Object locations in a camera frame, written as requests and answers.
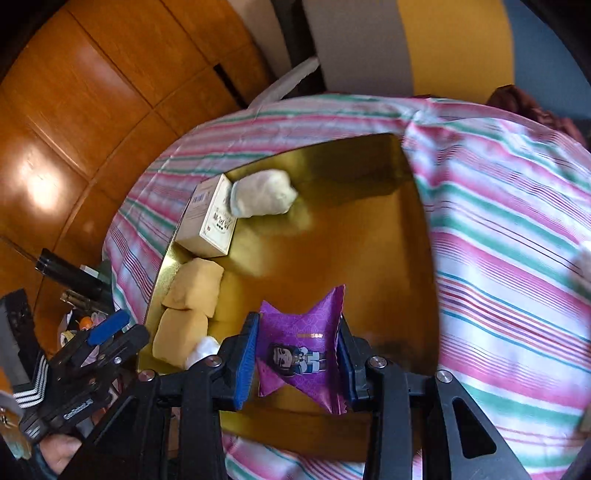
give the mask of orange object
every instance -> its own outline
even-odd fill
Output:
[[[93,327],[92,319],[90,317],[82,317],[78,322],[80,330],[90,330]]]

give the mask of white box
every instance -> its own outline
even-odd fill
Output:
[[[178,227],[176,242],[201,258],[230,250],[236,218],[230,213],[232,182],[222,173],[195,188]]]

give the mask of purple wrapper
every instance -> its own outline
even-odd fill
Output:
[[[345,286],[338,286],[303,315],[281,313],[262,303],[256,339],[259,396],[287,383],[329,412],[345,413],[336,358],[344,298]]]

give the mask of yellow foam block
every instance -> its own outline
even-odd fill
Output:
[[[222,274],[223,267],[217,263],[194,258],[178,269],[162,305],[177,310],[199,310],[213,317]]]
[[[207,317],[198,310],[166,309],[152,343],[152,355],[184,369],[195,346],[207,336]]]

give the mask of white cloth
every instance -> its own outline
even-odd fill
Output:
[[[286,213],[297,198],[290,176],[283,170],[262,170],[232,186],[230,211],[236,218]]]
[[[209,355],[215,355],[219,349],[220,344],[214,337],[203,337],[203,339],[201,339],[201,341],[195,345],[195,348],[187,357],[187,361],[185,362],[185,370],[188,370],[193,364],[196,364],[205,357]]]

